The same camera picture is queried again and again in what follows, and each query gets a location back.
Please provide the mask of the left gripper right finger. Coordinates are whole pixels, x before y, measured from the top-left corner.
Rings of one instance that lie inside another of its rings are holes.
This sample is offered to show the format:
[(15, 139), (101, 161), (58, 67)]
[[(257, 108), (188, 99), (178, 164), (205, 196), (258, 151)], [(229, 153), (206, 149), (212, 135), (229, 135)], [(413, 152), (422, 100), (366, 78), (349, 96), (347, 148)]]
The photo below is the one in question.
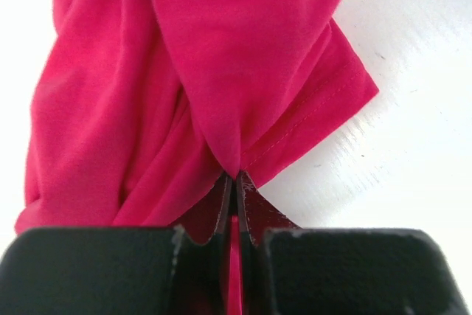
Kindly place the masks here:
[(418, 229), (303, 229), (236, 181), (245, 314), (467, 314), (441, 248)]

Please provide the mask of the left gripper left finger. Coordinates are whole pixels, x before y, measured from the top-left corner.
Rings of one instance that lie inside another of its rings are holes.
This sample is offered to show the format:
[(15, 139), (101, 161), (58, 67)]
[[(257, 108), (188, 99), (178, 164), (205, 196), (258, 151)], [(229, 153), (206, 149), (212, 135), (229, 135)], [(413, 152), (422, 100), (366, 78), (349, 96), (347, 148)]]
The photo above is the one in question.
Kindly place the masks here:
[(232, 180), (167, 228), (31, 229), (1, 260), (3, 314), (224, 314)]

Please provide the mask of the pink t shirt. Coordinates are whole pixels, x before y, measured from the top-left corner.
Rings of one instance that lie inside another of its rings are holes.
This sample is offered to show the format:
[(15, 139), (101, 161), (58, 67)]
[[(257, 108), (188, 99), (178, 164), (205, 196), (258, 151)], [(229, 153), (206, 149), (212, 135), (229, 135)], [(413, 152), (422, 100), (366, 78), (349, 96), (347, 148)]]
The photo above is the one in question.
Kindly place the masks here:
[(258, 190), (378, 93), (339, 2), (53, 0), (17, 235), (175, 226), (227, 176), (224, 314), (245, 314), (238, 176)]

